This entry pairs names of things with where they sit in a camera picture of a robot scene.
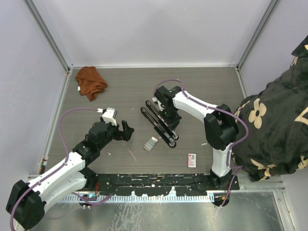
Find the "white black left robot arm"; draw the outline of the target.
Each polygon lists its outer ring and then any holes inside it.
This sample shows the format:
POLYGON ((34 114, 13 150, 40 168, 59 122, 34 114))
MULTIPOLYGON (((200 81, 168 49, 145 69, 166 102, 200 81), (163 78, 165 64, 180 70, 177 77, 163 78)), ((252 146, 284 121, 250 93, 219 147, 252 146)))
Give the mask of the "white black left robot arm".
POLYGON ((59 200, 80 189, 94 189, 96 174, 88 165, 112 140, 129 141, 134 132, 125 120, 121 123, 123 130, 104 121, 94 123, 85 139, 64 160, 29 182, 20 180, 15 183, 6 205, 6 211, 11 215, 11 230, 14 230, 15 221, 25 230, 31 229, 59 200))

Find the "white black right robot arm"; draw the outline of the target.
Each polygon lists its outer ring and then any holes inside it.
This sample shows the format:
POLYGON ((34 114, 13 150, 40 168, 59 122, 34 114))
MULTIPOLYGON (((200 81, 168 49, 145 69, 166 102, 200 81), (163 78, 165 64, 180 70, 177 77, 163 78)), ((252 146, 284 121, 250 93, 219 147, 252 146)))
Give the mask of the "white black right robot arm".
POLYGON ((158 114, 171 130, 175 130, 180 123, 178 110, 189 113, 204 124, 207 143, 213 148, 211 184, 215 189, 223 189, 231 178, 229 156, 231 145, 239 133, 230 108, 225 104, 217 106, 206 103, 179 86, 170 90, 160 86, 154 92, 153 102, 158 104, 158 114))

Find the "red white staple box sleeve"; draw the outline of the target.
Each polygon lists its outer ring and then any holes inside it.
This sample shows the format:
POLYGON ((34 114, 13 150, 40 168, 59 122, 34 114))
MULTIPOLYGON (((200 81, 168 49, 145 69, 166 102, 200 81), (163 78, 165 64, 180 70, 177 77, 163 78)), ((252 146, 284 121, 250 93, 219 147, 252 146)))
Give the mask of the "red white staple box sleeve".
POLYGON ((188 154, 188 167, 196 168, 196 154, 188 154))

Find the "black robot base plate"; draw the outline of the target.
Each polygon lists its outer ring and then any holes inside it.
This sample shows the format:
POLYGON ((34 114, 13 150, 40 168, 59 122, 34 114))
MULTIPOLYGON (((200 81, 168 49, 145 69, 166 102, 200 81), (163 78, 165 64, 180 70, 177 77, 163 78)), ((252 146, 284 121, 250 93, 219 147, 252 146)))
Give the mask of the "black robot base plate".
POLYGON ((175 174, 98 174, 80 191, 95 191, 100 195, 118 196, 168 195, 172 189, 176 196, 207 195, 208 191, 226 191, 232 177, 218 184, 212 176, 202 173, 175 174))

